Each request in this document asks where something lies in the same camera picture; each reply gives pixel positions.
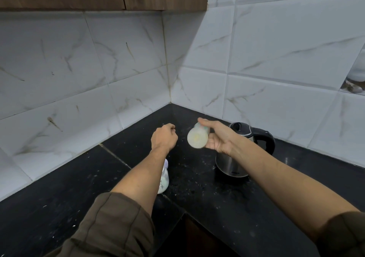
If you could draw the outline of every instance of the hand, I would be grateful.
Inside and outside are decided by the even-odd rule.
[[[167,153],[174,148],[176,142],[175,126],[171,123],[157,128],[151,138],[152,150],[163,148],[167,150]]]
[[[198,122],[200,122],[202,126],[211,127],[215,132],[209,134],[208,142],[205,147],[231,155],[232,148],[235,145],[235,141],[239,138],[239,135],[219,121],[209,121],[207,119],[198,118]]]

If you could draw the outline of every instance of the electric kettle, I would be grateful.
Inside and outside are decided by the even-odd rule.
[[[275,139],[266,130],[260,128],[251,127],[246,123],[231,123],[229,125],[235,133],[245,136],[246,138],[257,144],[257,141],[262,140],[266,142],[266,151],[269,154],[273,154],[275,149]],[[233,177],[245,177],[248,176],[243,167],[240,166],[234,159],[224,153],[217,153],[215,157],[215,163],[217,167],[226,175]]]

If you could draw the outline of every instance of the tile wall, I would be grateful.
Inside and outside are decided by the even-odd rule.
[[[163,12],[171,101],[365,167],[365,0]]]
[[[160,12],[0,13],[0,200],[169,102]]]

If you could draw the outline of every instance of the forearm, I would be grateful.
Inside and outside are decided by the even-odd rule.
[[[151,215],[161,180],[163,163],[168,152],[168,149],[163,147],[153,149],[111,191],[122,193],[133,199]]]
[[[326,186],[278,161],[248,139],[238,137],[231,155],[313,241],[329,219],[358,211]]]

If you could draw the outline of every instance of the kettle lid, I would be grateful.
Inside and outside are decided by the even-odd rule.
[[[237,122],[237,123],[231,123],[229,125],[229,127],[234,130],[235,133],[245,136],[247,138],[252,137],[252,131],[251,131],[251,127],[246,124],[246,123],[241,123],[241,122]]]

